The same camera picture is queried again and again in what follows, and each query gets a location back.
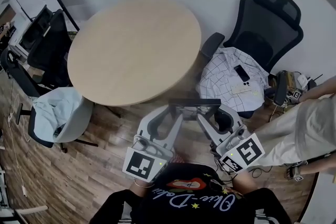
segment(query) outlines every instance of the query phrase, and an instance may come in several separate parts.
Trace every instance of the electronic device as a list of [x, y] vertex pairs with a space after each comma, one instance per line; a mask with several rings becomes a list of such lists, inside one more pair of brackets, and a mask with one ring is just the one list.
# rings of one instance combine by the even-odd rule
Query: electronic device
[[[217, 128], [210, 121], [214, 113], [216, 122], [224, 124], [224, 128]], [[158, 128], [167, 115], [172, 116], [173, 123], [167, 136], [160, 139]], [[211, 140], [211, 153], [227, 170], [240, 173], [265, 153], [256, 134], [251, 135], [238, 113], [222, 105], [220, 99], [175, 99], [141, 120], [134, 144], [127, 149], [122, 171], [145, 182], [157, 177], [174, 155], [173, 145], [183, 120], [198, 122]]]
[[234, 69], [237, 72], [237, 74], [240, 76], [243, 82], [246, 82], [250, 79], [250, 77], [248, 76], [248, 74], [246, 73], [246, 71], [243, 69], [241, 65], [237, 65]]
[[231, 85], [232, 94], [248, 92], [251, 90], [251, 85], [249, 82], [241, 82], [235, 85]]

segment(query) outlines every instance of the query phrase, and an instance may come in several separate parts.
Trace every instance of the wooden floor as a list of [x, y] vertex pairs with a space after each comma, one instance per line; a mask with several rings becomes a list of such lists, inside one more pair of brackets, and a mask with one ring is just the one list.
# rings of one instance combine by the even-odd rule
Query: wooden floor
[[[30, 140], [26, 142], [21, 119], [19, 126], [12, 120], [13, 141], [28, 197], [22, 193], [22, 181], [16, 165], [7, 117], [11, 102], [19, 94], [24, 108], [30, 108], [29, 99], [13, 79], [0, 74], [0, 127], [4, 130], [5, 151], [0, 151], [0, 163], [6, 170], [9, 199], [14, 208], [47, 205], [45, 212], [27, 217], [30, 223], [87, 223], [106, 198], [114, 191], [128, 188], [132, 182], [122, 173], [127, 147], [132, 145], [141, 118], [154, 108], [166, 103], [169, 97], [189, 96], [194, 88], [194, 70], [165, 95], [144, 104], [111, 108], [121, 113], [119, 119], [106, 107], [95, 105], [90, 124], [83, 139], [99, 144], [92, 147], [67, 143], [64, 154], [57, 145], [49, 149]], [[247, 121], [250, 131], [265, 124], [270, 109], [259, 109]], [[25, 120], [27, 132], [29, 117]], [[176, 140], [176, 150], [185, 160], [215, 167], [209, 153], [209, 141], [196, 122], [183, 123]], [[284, 179], [284, 168], [274, 167], [258, 179], [260, 187], [272, 189], [293, 221], [297, 220], [306, 203], [313, 176], [295, 183]]]

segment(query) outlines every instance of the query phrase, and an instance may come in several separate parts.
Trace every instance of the beige pants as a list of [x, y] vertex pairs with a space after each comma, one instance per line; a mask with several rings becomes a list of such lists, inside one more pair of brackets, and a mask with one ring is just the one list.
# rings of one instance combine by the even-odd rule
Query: beige pants
[[255, 165], [271, 166], [305, 161], [299, 158], [295, 147], [299, 107], [300, 105], [296, 105], [281, 117], [255, 131], [265, 150], [265, 155]]

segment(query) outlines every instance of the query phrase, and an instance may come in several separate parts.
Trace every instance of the desk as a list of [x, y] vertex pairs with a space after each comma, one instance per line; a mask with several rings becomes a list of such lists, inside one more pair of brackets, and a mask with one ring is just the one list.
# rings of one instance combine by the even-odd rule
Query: desk
[[73, 86], [87, 99], [123, 106], [178, 83], [201, 45], [197, 19], [173, 0], [126, 0], [92, 16], [68, 56]]

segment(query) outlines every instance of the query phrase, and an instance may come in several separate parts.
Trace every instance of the black t-shirt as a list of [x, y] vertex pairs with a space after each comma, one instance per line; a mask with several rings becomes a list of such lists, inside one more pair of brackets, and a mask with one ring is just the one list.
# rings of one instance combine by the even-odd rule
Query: black t-shirt
[[208, 166], [176, 163], [162, 172], [144, 198], [129, 190], [112, 194], [90, 224], [258, 223], [258, 219], [291, 223], [271, 190], [243, 196]]

